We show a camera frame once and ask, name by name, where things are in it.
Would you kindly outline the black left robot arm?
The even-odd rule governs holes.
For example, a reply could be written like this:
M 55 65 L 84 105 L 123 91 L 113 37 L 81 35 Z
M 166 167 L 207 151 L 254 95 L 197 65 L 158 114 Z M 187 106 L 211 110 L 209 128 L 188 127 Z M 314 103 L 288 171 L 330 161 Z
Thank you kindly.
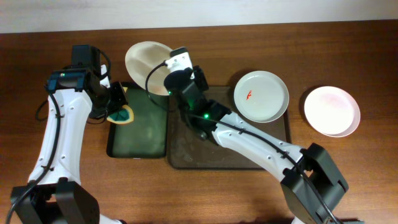
M 119 223 L 101 214 L 98 201 L 82 186 L 80 156 L 88 119 L 106 119 L 125 104 L 123 87 L 108 72 L 73 68 L 47 81 L 49 114 L 39 158 L 25 186 L 14 187 L 10 223 Z

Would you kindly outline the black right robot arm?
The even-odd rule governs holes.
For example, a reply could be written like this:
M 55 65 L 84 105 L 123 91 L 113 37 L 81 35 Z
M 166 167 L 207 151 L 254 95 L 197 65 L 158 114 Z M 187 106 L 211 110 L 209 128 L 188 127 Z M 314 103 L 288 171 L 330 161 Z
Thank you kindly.
M 333 214 L 349 187 L 325 148 L 284 142 L 245 122 L 215 100 L 200 67 L 171 68 L 165 88 L 176 98 L 181 120 L 203 141 L 230 149 L 275 177 L 289 210 L 302 223 L 341 223 Z

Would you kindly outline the green and yellow sponge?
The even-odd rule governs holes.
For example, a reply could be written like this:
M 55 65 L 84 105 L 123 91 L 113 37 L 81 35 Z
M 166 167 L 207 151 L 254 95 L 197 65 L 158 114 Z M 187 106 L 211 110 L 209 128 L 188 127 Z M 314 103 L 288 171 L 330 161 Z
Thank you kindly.
M 127 98 L 127 87 L 123 87 L 125 92 L 126 92 L 126 98 Z M 128 124 L 134 121 L 134 112 L 132 110 L 132 108 L 129 106 L 129 102 L 127 105 L 124 105 L 122 110 L 109 115 L 106 118 L 107 121 L 109 121 L 110 123 L 114 123 L 114 124 Z

